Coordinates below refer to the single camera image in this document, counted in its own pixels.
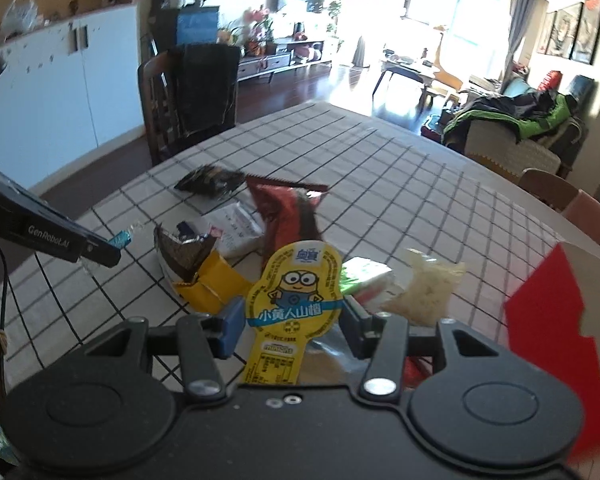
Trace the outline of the framed wall pictures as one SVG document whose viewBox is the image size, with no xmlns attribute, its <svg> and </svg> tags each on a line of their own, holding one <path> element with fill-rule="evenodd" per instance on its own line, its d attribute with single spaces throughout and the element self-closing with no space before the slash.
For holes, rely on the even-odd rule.
<svg viewBox="0 0 600 480">
<path fill-rule="evenodd" d="M 536 52 L 592 65 L 600 42 L 600 0 L 584 0 L 545 14 Z"/>
</svg>

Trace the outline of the green white snack packet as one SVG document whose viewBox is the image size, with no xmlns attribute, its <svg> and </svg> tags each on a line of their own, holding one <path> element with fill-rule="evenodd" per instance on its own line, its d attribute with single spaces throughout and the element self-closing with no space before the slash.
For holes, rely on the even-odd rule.
<svg viewBox="0 0 600 480">
<path fill-rule="evenodd" d="M 366 304 L 380 295 L 393 281 L 393 270 L 385 263 L 354 257 L 343 263 L 339 287 L 343 296 L 352 296 L 359 304 Z"/>
</svg>

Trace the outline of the tv console cabinet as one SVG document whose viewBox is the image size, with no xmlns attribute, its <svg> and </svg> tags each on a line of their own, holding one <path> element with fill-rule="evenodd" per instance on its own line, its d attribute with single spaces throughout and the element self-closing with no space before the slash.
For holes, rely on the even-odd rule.
<svg viewBox="0 0 600 480">
<path fill-rule="evenodd" d="M 288 70 L 330 64 L 333 55 L 332 40 L 309 39 L 302 35 L 276 38 L 265 45 L 262 55 L 248 54 L 240 60 L 237 81 L 266 77 L 271 82 L 277 74 Z"/>
</svg>

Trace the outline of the pale clear snack bag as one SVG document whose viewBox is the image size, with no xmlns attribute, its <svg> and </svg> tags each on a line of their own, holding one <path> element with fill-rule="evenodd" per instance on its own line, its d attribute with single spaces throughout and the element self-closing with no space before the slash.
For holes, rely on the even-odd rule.
<svg viewBox="0 0 600 480">
<path fill-rule="evenodd" d="M 418 326 L 434 327 L 448 317 L 448 303 L 464 278 L 465 263 L 448 263 L 412 248 L 407 249 L 406 256 L 412 269 L 411 281 L 406 289 L 387 299 L 380 310 Z"/>
</svg>

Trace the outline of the checkered white tablecloth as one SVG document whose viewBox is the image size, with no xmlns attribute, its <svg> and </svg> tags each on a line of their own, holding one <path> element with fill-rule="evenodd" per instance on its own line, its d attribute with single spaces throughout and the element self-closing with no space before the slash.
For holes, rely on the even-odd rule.
<svg viewBox="0 0 600 480">
<path fill-rule="evenodd" d="M 326 240 L 347 258 L 387 263 L 398 285 L 411 275 L 408 248 L 465 261 L 451 311 L 497 341 L 507 338 L 504 299 L 555 243 L 576 238 L 526 194 L 468 159 L 376 119 L 302 104 L 195 145 L 81 214 L 79 224 L 102 236 L 133 230 L 114 268 L 39 256 L 12 272 L 12 290 L 0 288 L 12 384 L 124 318 L 143 315 L 161 326 L 188 312 L 159 269 L 152 230 L 231 204 L 254 211 L 246 188 L 217 200 L 178 191 L 176 182 L 203 164 L 327 185 L 316 211 Z"/>
</svg>

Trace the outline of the black snack packet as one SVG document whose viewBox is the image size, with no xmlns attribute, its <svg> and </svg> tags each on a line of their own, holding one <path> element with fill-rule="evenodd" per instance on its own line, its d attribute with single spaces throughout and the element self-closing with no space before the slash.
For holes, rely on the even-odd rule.
<svg viewBox="0 0 600 480">
<path fill-rule="evenodd" d="M 245 177 L 241 171 L 204 165 L 189 171 L 175 183 L 174 188 L 193 195 L 219 198 L 239 188 L 245 182 Z"/>
</svg>

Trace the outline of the wooden chair with pink cloth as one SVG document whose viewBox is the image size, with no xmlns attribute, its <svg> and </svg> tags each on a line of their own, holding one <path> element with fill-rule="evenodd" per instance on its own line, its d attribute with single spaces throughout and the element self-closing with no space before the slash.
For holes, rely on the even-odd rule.
<svg viewBox="0 0 600 480">
<path fill-rule="evenodd" d="M 600 244 L 600 202 L 594 197 L 556 174 L 534 168 L 524 170 L 518 185 Z"/>
</svg>

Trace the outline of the white cabinet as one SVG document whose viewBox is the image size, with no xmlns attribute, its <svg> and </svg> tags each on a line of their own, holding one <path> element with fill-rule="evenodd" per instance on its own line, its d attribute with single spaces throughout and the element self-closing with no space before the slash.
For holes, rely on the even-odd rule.
<svg viewBox="0 0 600 480">
<path fill-rule="evenodd" d="M 42 191 L 144 133 L 132 4 L 0 47 L 0 171 Z"/>
</svg>

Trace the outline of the yellow black snack bag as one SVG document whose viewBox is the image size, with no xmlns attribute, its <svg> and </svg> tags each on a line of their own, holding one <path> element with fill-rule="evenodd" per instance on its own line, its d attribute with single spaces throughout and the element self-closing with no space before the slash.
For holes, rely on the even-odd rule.
<svg viewBox="0 0 600 480">
<path fill-rule="evenodd" d="M 154 229 L 155 251 L 166 280 L 196 312 L 218 314 L 233 299 L 244 298 L 252 286 L 220 254 L 218 241 L 186 221 L 175 232 L 162 224 Z"/>
</svg>

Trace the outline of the red brown chip bag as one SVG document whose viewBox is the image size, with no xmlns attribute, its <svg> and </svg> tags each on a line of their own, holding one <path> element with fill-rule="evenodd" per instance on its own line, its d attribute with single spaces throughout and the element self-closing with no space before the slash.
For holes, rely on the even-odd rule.
<svg viewBox="0 0 600 480">
<path fill-rule="evenodd" d="M 321 240 L 315 213 L 326 184 L 291 182 L 248 174 L 246 185 L 264 222 L 263 259 L 302 240 Z"/>
</svg>

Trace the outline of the red white cardboard box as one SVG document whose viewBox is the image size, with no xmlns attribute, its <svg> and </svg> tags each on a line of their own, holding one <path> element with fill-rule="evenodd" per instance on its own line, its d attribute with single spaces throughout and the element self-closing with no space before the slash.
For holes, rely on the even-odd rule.
<svg viewBox="0 0 600 480">
<path fill-rule="evenodd" d="M 556 244 L 504 311 L 509 349 L 577 393 L 584 423 L 570 464 L 600 479 L 600 258 Z"/>
</svg>

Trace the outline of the black cloth on chair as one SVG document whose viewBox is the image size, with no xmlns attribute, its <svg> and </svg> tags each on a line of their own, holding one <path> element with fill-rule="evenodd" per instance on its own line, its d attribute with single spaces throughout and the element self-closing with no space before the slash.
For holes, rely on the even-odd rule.
<svg viewBox="0 0 600 480">
<path fill-rule="evenodd" d="M 187 133 L 233 128 L 242 51 L 229 44 L 181 44 L 174 59 L 176 106 Z"/>
</svg>

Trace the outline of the dark wooden chair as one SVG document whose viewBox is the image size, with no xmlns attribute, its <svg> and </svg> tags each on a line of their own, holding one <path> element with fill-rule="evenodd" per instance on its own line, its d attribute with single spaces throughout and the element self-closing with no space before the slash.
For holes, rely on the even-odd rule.
<svg viewBox="0 0 600 480">
<path fill-rule="evenodd" d="M 151 162 L 157 166 L 188 147 L 189 137 L 180 121 L 176 69 L 178 56 L 166 51 L 138 66 L 146 139 Z"/>
</svg>

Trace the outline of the green black jacket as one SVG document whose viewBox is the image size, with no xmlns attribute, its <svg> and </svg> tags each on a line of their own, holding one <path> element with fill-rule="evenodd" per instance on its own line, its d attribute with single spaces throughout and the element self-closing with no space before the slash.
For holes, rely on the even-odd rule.
<svg viewBox="0 0 600 480">
<path fill-rule="evenodd" d="M 553 90 L 532 91 L 520 96 L 483 96 L 465 105 L 446 124 L 444 145 L 464 148 L 469 127 L 476 120 L 495 122 L 508 129 L 519 143 L 554 132 L 578 109 L 571 95 Z"/>
</svg>

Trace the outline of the yellow minion snack pack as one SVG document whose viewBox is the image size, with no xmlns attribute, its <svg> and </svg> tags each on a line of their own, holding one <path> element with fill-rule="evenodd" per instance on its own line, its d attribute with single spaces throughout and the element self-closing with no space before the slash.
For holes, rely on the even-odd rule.
<svg viewBox="0 0 600 480">
<path fill-rule="evenodd" d="M 298 382 L 308 343 L 325 335 L 343 307 L 342 261 L 321 240 L 280 248 L 246 299 L 254 341 L 242 381 L 249 385 Z"/>
</svg>

